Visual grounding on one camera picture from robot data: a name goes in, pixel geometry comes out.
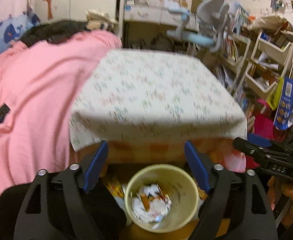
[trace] person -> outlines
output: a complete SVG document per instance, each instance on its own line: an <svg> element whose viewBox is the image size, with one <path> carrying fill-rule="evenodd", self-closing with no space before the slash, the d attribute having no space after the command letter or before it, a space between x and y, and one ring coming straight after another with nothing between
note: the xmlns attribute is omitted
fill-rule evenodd
<svg viewBox="0 0 293 240"><path fill-rule="evenodd" d="M268 199L270 201L270 205L272 210L275 207L275 187L274 187L274 182L275 182L275 178L271 177L271 179L268 182L268 186L269 186L269 190L267 193ZM292 203L291 206L288 210L288 212L286 213L286 215L283 217L281 224L285 226L285 228L289 228L292 223L293 223L293 183L290 182L284 182L281 185L281 190L282 193L287 196L290 197L292 199Z"/></svg>

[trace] white desk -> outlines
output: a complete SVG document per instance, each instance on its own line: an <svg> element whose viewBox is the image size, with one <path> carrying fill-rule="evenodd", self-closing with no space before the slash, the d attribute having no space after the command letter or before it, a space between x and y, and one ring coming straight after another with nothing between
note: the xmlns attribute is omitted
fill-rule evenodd
<svg viewBox="0 0 293 240"><path fill-rule="evenodd" d="M170 14L165 7L132 5L130 6L130 10L126 9L124 12L124 22L125 33L123 38L124 46L126 46L128 41L129 22L148 22L159 25L178 26L182 23L182 20L181 15ZM190 16L190 21L185 28L195 32L199 31L199 24L196 22L194 14Z"/></svg>

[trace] black patch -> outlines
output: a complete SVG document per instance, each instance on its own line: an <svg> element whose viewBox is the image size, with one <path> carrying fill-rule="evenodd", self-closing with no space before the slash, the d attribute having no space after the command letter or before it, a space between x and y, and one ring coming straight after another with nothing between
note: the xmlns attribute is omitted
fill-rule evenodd
<svg viewBox="0 0 293 240"><path fill-rule="evenodd" d="M10 108L6 104L3 104L0 107L0 123L3 123L4 118L8 112L10 112Z"/></svg>
<svg viewBox="0 0 293 240"><path fill-rule="evenodd" d="M72 20L59 20L50 24L42 24L25 32L20 41L28 48L43 40L51 44L60 44L71 38L75 33L87 31L87 24L87 22Z"/></svg>

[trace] bookshelf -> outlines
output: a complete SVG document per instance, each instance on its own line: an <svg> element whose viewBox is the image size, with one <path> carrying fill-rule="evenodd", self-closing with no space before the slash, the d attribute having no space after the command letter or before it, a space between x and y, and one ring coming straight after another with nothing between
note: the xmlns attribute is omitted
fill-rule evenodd
<svg viewBox="0 0 293 240"><path fill-rule="evenodd" d="M289 68L292 66L293 42L289 42L284 47L279 48L271 42L262 39L261 35L262 31L259 33L259 36L256 40L256 44L251 55L251 60L248 63L243 78L245 79L249 88L252 89L260 98L267 99L268 96L277 87L278 82L274 81L271 85L269 85L266 88L263 87L259 82L257 82L256 79L252 77L250 72L252 68L255 66L258 66L260 70L267 70L267 68L259 64L257 60L257 54L258 52L265 52L269 58L271 58L274 62L277 62L279 64L279 70L277 71L276 75L283 78L288 72Z"/></svg>
<svg viewBox="0 0 293 240"><path fill-rule="evenodd" d="M231 94L233 94L233 97L235 97L235 95L236 95L235 92L238 90L238 87L240 87L244 82L243 66L244 66L245 60L248 56L249 48L251 45L251 40L247 37L244 37L244 36L238 35L238 34L232 34L228 37L228 39L234 41L233 44L235 47L233 48L232 51L230 51L230 49L226 48L227 44L225 42L225 45L224 45L225 48L222 49L220 57L221 57L222 63L235 74L235 79L234 79L233 85L230 88ZM239 55L239 52L234 52L234 50L237 51L236 41L241 42L246 45L243 55Z"/></svg>

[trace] paper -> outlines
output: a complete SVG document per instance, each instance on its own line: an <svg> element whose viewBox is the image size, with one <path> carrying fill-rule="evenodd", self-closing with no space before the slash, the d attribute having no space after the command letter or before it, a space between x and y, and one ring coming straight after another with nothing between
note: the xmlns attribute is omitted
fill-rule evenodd
<svg viewBox="0 0 293 240"><path fill-rule="evenodd" d="M279 70L279 64L270 64L270 63L265 63L265 62L259 62L259 64L263 67L267 67L267 68L274 69L274 70Z"/></svg>
<svg viewBox="0 0 293 240"><path fill-rule="evenodd" d="M163 195L157 184L142 186L136 196L132 199L133 212L143 222L161 222L170 212L172 202L168 195ZM148 198L147 208L142 196Z"/></svg>
<svg viewBox="0 0 293 240"><path fill-rule="evenodd" d="M168 9L178 9L180 5L178 2L172 0L164 0L164 7Z"/></svg>
<svg viewBox="0 0 293 240"><path fill-rule="evenodd" d="M256 81L259 85L261 85L261 87L262 87L264 90L267 90L267 89L269 88L269 86L270 86L269 81L268 81L268 80L265 80L265 79L262 78L262 77L258 77L258 78L256 78L255 81Z"/></svg>

